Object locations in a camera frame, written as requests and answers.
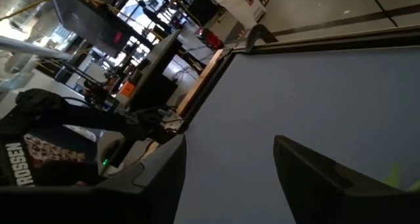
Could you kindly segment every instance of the printed graphic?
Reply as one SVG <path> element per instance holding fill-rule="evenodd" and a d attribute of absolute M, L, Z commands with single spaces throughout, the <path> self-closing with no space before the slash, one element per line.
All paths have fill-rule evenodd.
<path fill-rule="evenodd" d="M 28 151 L 33 158 L 33 165 L 40 167 L 46 160 L 73 160 L 84 162 L 85 154 L 61 148 L 34 137 L 33 135 L 24 136 Z"/>

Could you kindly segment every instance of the orange object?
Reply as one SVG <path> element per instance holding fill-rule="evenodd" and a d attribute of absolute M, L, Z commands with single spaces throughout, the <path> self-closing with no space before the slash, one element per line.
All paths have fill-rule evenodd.
<path fill-rule="evenodd" d="M 119 93 L 124 96 L 129 97 L 130 94 L 134 91 L 135 86 L 130 82 L 125 82 Z"/>

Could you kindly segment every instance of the screen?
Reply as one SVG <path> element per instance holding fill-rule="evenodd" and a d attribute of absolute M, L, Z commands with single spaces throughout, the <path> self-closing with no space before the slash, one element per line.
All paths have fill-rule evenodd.
<path fill-rule="evenodd" d="M 127 44 L 131 35 L 84 0 L 52 1 L 63 27 L 86 39 L 99 50 L 116 57 Z"/>

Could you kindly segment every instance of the wooden desk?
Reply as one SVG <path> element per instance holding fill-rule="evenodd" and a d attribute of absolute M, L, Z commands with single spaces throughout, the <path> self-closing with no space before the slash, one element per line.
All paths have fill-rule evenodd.
<path fill-rule="evenodd" d="M 177 107 L 177 114 L 182 115 L 184 114 L 185 110 L 187 109 L 187 105 L 191 102 L 194 95 L 197 93 L 198 89 L 203 85 L 205 79 L 210 75 L 210 73 L 213 71 L 214 67 L 216 66 L 217 60 L 221 57 L 221 54 L 223 53 L 223 50 L 218 50 L 213 58 L 210 60 L 209 64 L 205 67 L 204 71 L 200 74 L 199 78 L 197 79 L 197 82 L 194 84 L 194 86 L 191 88 L 191 90 L 186 94 L 182 102 Z M 142 159 L 145 159 L 147 156 L 151 155 L 159 146 L 159 143 L 153 142 L 148 150 L 144 153 L 144 156 Z"/>

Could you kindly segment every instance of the red light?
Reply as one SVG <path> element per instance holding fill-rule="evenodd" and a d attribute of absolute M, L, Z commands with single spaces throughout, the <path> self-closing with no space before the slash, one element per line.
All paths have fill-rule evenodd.
<path fill-rule="evenodd" d="M 121 40 L 121 37 L 123 37 L 123 33 L 117 32 L 117 34 L 114 37 L 114 43 L 119 43 L 119 41 Z"/>
<path fill-rule="evenodd" d="M 199 28 L 198 31 L 196 32 L 197 35 L 201 36 L 203 35 L 204 29 L 203 28 Z"/>

